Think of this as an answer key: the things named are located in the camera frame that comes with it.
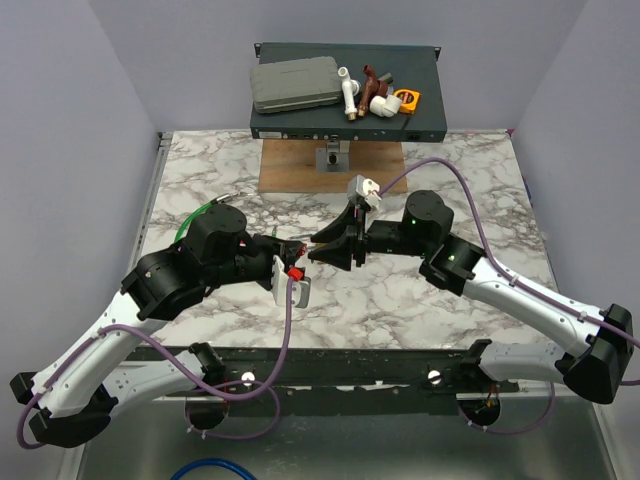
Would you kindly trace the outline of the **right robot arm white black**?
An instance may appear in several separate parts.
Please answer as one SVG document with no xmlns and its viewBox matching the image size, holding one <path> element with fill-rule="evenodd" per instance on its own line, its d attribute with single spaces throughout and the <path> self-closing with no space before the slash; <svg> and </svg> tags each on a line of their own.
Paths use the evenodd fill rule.
<svg viewBox="0 0 640 480">
<path fill-rule="evenodd" d="M 310 259 L 348 271 L 372 253 L 419 257 L 419 272 L 432 286 L 492 306 L 549 338 L 547 345 L 484 343 L 479 357 L 460 367 L 467 389 L 534 380 L 563 384 L 594 403 L 613 402 L 633 353 L 628 310 L 580 303 L 491 260 L 487 250 L 452 233 L 454 213 L 433 191 L 410 194 L 399 221 L 369 221 L 372 211 L 349 202 L 312 235 L 317 247 Z"/>
</svg>

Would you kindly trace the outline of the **white pvc elbow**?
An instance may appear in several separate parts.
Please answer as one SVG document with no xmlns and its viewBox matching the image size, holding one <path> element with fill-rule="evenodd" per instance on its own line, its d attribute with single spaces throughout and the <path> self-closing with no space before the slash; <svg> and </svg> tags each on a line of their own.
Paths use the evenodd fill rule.
<svg viewBox="0 0 640 480">
<path fill-rule="evenodd" d="M 401 106 L 402 100 L 395 95 L 376 95 L 369 104 L 369 111 L 381 118 L 391 118 L 399 113 Z"/>
</svg>

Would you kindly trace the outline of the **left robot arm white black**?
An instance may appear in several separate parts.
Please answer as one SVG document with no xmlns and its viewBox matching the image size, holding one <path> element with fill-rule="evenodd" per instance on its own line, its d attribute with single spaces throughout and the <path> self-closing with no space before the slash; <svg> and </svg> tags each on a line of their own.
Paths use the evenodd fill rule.
<svg viewBox="0 0 640 480">
<path fill-rule="evenodd" d="M 213 349 L 194 344 L 174 356 L 152 339 L 183 311 L 214 290 L 255 282 L 285 307 L 304 308 L 311 281 L 297 268 L 306 246 L 298 240 L 250 235 L 235 207 L 211 204 L 185 237 L 141 257 L 95 323 L 49 367 L 22 372 L 10 382 L 24 405 L 18 444 L 74 448 L 95 438 L 128 408 L 189 388 L 225 401 L 251 400 L 270 390 L 288 348 L 271 374 L 253 390 L 233 392 L 226 367 Z"/>
</svg>

